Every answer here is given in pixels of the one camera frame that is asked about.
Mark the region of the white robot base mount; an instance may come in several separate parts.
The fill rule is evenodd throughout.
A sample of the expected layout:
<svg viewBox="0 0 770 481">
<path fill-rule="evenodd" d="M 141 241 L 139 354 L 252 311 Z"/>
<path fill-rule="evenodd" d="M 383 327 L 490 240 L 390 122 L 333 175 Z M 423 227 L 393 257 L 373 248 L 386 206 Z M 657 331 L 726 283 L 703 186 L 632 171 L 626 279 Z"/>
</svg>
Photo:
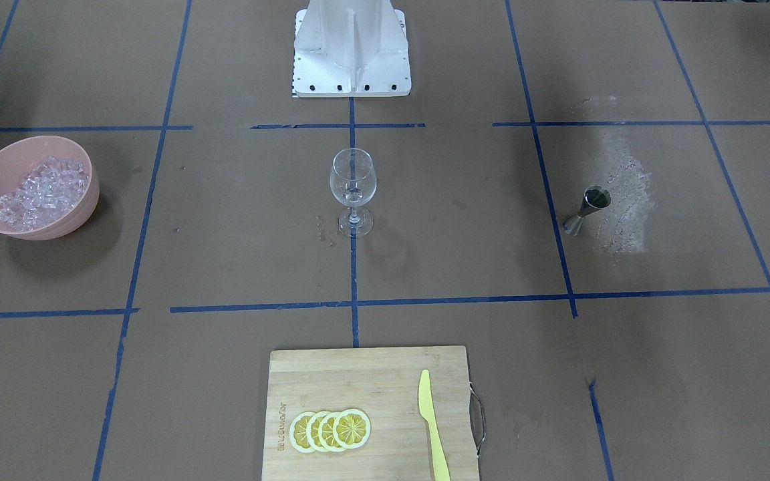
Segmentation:
<svg viewBox="0 0 770 481">
<path fill-rule="evenodd" d="M 311 1 L 295 14 L 291 94 L 393 98 L 412 91 L 406 16 L 390 1 Z"/>
</svg>

